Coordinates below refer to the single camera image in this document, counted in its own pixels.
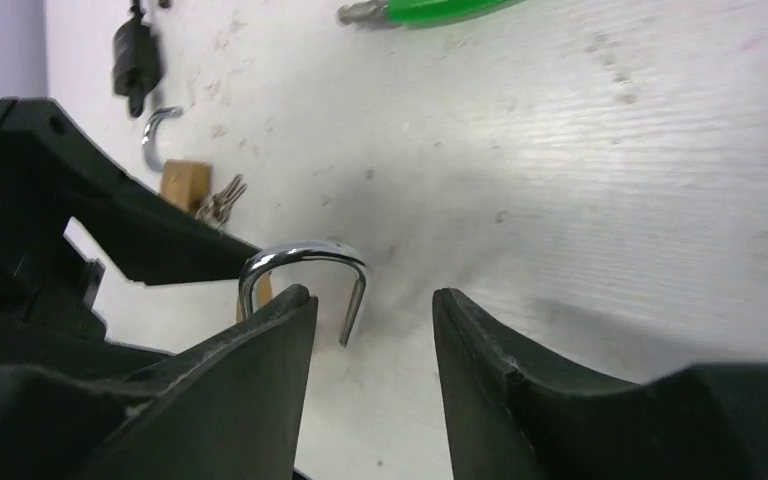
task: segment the green handle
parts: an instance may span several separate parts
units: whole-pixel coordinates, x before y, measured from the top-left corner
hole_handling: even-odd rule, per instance
[[[494,7],[509,0],[390,0],[387,18],[394,23],[431,23]]]

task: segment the key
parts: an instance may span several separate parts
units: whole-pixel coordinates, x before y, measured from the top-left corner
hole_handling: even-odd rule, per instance
[[[211,195],[202,205],[196,212],[196,219],[213,222],[216,228],[223,228],[231,218],[231,209],[247,187],[248,185],[243,183],[243,176],[235,175],[227,187]]]

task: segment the metal tip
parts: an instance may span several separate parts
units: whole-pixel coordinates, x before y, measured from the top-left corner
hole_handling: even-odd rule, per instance
[[[383,20],[386,13],[386,0],[369,0],[353,5],[343,5],[337,9],[337,20],[343,25],[351,25],[358,22]]]

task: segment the black plastic part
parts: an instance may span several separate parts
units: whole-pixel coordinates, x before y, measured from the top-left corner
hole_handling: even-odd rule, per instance
[[[236,279],[258,249],[129,177],[51,100],[0,101],[0,320],[101,342],[103,267],[63,237],[71,218],[130,280]]]
[[[316,309],[290,287],[190,350],[95,381],[0,367],[0,478],[293,477]]]
[[[163,77],[157,38],[142,20],[140,2],[134,1],[131,18],[113,36],[113,92],[128,98],[133,118],[142,115],[146,95]]]
[[[72,319],[70,310],[60,311],[63,321]],[[127,375],[154,364],[166,354],[133,347],[111,345],[54,332],[49,328],[0,315],[0,365],[27,364],[79,379]]]
[[[434,295],[456,480],[768,479],[768,365],[646,385],[569,361],[457,290]]]

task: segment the black electrical plug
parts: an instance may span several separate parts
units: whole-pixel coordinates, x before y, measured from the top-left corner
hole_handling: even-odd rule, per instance
[[[113,57],[113,92],[128,97],[128,113],[137,118],[163,77],[157,38],[143,24],[140,0],[133,0],[131,18],[113,36]]]

